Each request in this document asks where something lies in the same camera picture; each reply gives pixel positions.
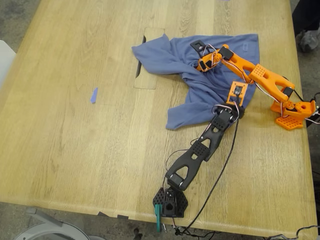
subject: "green clip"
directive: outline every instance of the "green clip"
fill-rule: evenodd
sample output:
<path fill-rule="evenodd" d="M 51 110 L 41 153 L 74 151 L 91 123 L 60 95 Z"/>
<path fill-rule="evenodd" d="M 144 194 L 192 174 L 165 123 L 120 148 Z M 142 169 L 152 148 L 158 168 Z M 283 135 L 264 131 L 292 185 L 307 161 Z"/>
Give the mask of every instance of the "green clip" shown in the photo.
<path fill-rule="evenodd" d="M 156 216 L 156 231 L 161 232 L 161 214 L 162 214 L 162 204 L 156 204 L 154 206 L 155 216 Z"/>

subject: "orange robot base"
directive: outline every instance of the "orange robot base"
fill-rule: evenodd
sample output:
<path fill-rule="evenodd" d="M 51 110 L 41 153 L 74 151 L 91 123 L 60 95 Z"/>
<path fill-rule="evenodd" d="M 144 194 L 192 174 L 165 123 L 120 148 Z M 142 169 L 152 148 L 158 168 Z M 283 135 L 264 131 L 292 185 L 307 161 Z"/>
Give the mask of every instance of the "orange robot base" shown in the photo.
<path fill-rule="evenodd" d="M 276 113 L 282 113 L 281 117 L 275 120 L 275 123 L 287 130 L 299 129 L 304 126 L 305 118 L 310 117 L 316 111 L 316 102 L 300 101 L 294 104 L 291 101 L 282 104 L 274 101 L 271 105 L 271 110 Z"/>

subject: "black bracket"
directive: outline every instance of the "black bracket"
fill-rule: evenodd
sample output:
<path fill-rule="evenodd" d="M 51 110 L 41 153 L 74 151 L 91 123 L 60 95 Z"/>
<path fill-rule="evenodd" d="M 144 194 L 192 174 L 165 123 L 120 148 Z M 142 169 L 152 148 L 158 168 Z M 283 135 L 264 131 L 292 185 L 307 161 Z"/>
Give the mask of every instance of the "black bracket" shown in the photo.
<path fill-rule="evenodd" d="M 153 198 L 153 206 L 156 204 L 162 205 L 161 217 L 165 218 L 183 218 L 185 210 L 188 206 L 188 201 L 182 191 L 177 191 L 172 187 L 166 190 L 161 187 Z"/>
<path fill-rule="evenodd" d="M 179 191 L 187 189 L 189 184 L 195 178 L 203 161 L 208 161 L 220 145 L 221 139 L 226 129 L 237 119 L 238 112 L 235 110 L 234 105 L 232 110 L 225 107 L 218 107 L 216 115 L 213 117 L 205 131 L 200 138 L 196 140 L 193 145 L 182 154 L 166 172 L 165 177 L 167 183 Z M 244 109 L 241 109 L 241 116 L 243 116 Z M 205 146 L 202 142 L 209 140 L 209 147 Z M 177 174 L 179 169 L 187 167 L 186 177 L 183 179 Z"/>

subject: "black cable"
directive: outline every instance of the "black cable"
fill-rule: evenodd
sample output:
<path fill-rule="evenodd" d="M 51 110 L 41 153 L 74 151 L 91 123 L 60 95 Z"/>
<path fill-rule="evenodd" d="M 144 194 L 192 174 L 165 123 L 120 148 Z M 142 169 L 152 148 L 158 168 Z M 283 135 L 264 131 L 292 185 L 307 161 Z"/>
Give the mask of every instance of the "black cable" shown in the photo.
<path fill-rule="evenodd" d="M 312 171 L 314 174 L 318 174 L 318 175 L 320 175 L 320 173 L 319 172 L 316 172 L 316 171 Z"/>
<path fill-rule="evenodd" d="M 314 99 L 315 102 L 317 102 L 316 96 L 317 96 L 318 94 L 320 94 L 320 92 L 317 92 L 317 93 L 313 96 L 313 99 Z"/>
<path fill-rule="evenodd" d="M 177 151 L 174 151 L 173 153 L 171 153 L 170 154 L 170 156 L 168 156 L 168 158 L 166 159 L 166 161 L 165 161 L 165 170 L 167 170 L 168 171 L 168 169 L 167 169 L 167 162 L 168 162 L 168 160 L 169 160 L 169 158 L 173 155 L 173 154 L 175 154 L 175 153 L 177 153 L 177 152 L 180 152 L 180 151 L 188 151 L 189 149 L 179 149 L 179 150 L 177 150 Z"/>
<path fill-rule="evenodd" d="M 298 231 L 296 231 L 296 234 L 295 234 L 296 238 L 299 237 L 299 232 L 300 232 L 301 230 L 303 230 L 303 229 L 311 229 L 311 228 L 320 228 L 320 226 L 319 226 L 319 225 L 311 225 L 311 226 L 301 227 L 301 228 L 298 229 Z"/>
<path fill-rule="evenodd" d="M 287 239 L 287 240 L 297 240 L 299 238 L 299 232 L 301 230 L 304 230 L 304 229 L 311 229 L 311 228 L 320 228 L 320 225 L 311 225 L 311 226 L 304 226 L 304 227 L 301 227 L 299 228 L 296 233 L 295 233 L 295 237 L 293 238 L 288 238 L 286 236 L 284 236 L 283 234 L 279 234 L 279 235 L 275 235 L 275 236 L 269 236 L 268 239 L 270 238 L 275 238 L 275 237 L 281 237 L 283 239 Z"/>
<path fill-rule="evenodd" d="M 197 235 L 197 234 L 192 234 L 188 231 L 188 229 L 186 227 L 182 227 L 187 233 L 180 233 L 179 235 L 186 235 L 186 236 L 190 236 L 190 237 L 193 237 L 193 238 L 205 238 L 206 236 L 208 236 L 209 234 L 212 234 L 212 236 L 208 239 L 212 239 L 212 237 L 217 233 L 216 231 L 210 231 L 208 232 L 207 234 L 203 235 L 203 236 L 200 236 L 200 235 Z"/>
<path fill-rule="evenodd" d="M 237 103 L 237 105 L 239 106 L 239 95 L 237 95 L 236 103 Z M 206 204 L 207 204 L 207 202 L 208 202 L 208 200 L 209 200 L 212 192 L 213 192 L 214 189 L 216 188 L 216 186 L 217 186 L 217 184 L 218 184 L 218 182 L 219 182 L 222 174 L 224 173 L 225 168 L 226 168 L 226 166 L 227 166 L 227 164 L 228 164 L 229 158 L 230 158 L 230 156 L 231 156 L 231 153 L 232 153 L 232 151 L 233 151 L 233 149 L 234 149 L 234 145 L 235 145 L 235 141 L 236 141 L 236 135 L 237 135 L 237 130 L 238 130 L 238 124 L 239 124 L 239 118 L 238 118 L 237 121 L 236 121 L 235 130 L 234 130 L 234 135 L 233 135 L 233 140 L 232 140 L 232 145 L 231 145 L 231 149 L 230 149 L 229 155 L 228 155 L 228 157 L 226 158 L 226 161 L 225 161 L 225 163 L 224 163 L 224 165 L 223 165 L 223 168 L 222 168 L 219 176 L 217 177 L 217 179 L 216 179 L 214 185 L 212 186 L 212 188 L 211 188 L 208 196 L 206 197 L 206 200 L 204 201 L 204 204 L 202 205 L 200 211 L 199 211 L 198 214 L 195 216 L 195 218 L 192 220 L 192 222 L 186 227 L 186 229 L 184 229 L 184 231 L 182 232 L 182 234 L 185 233 L 185 232 L 191 227 L 191 225 L 194 224 L 194 222 L 197 220 L 197 218 L 199 217 L 199 215 L 201 214 L 201 212 L 202 212 L 203 209 L 205 208 L 205 206 L 206 206 Z"/>
<path fill-rule="evenodd" d="M 211 240 L 214 237 L 215 233 L 216 232 L 213 232 L 212 236 L 208 240 Z"/>
<path fill-rule="evenodd" d="M 293 91 L 294 91 L 295 94 L 298 96 L 298 98 L 299 98 L 302 102 L 304 102 L 304 100 L 302 99 L 302 97 L 300 97 L 300 95 L 297 93 L 297 91 L 296 91 L 295 89 L 293 89 Z"/>
<path fill-rule="evenodd" d="M 190 145 L 192 146 L 193 141 L 198 140 L 198 139 L 199 139 L 199 137 L 197 137 L 197 138 L 195 138 L 195 139 L 192 139 L 192 140 L 190 141 Z"/>

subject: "wooden table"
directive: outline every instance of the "wooden table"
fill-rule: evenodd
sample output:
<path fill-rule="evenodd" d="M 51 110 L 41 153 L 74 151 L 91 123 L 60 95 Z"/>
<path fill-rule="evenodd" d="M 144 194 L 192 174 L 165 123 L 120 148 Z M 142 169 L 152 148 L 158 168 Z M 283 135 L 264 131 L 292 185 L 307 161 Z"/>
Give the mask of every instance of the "wooden table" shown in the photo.
<path fill-rule="evenodd" d="M 169 38 L 258 33 L 260 63 L 301 93 L 288 0 L 43 0 L 0 90 L 0 201 L 155 222 L 166 158 L 206 124 L 165 129 L 168 108 L 188 90 L 178 75 L 141 72 L 156 87 L 135 85 L 131 46 L 145 28 Z M 317 223 L 307 131 L 276 125 L 271 103 L 256 91 L 194 227 L 294 237 Z M 233 134 L 234 126 L 185 191 L 189 206 L 178 225 L 199 211 Z"/>

